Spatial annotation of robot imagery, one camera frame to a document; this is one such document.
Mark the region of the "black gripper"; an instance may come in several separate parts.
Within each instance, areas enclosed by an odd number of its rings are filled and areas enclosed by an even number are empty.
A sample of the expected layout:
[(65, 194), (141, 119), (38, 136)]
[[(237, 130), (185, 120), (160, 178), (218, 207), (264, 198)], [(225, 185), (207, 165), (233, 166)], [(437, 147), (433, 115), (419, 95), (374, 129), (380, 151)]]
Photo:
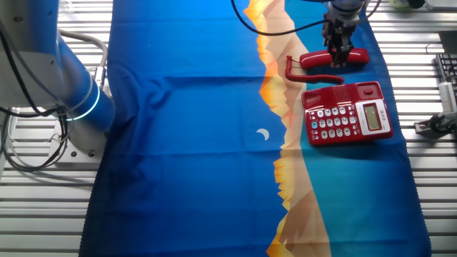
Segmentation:
[(343, 67), (346, 65), (354, 48), (351, 37), (356, 30), (356, 26), (333, 16), (324, 16), (324, 20), (326, 23), (322, 29), (323, 45), (331, 55), (331, 67)]

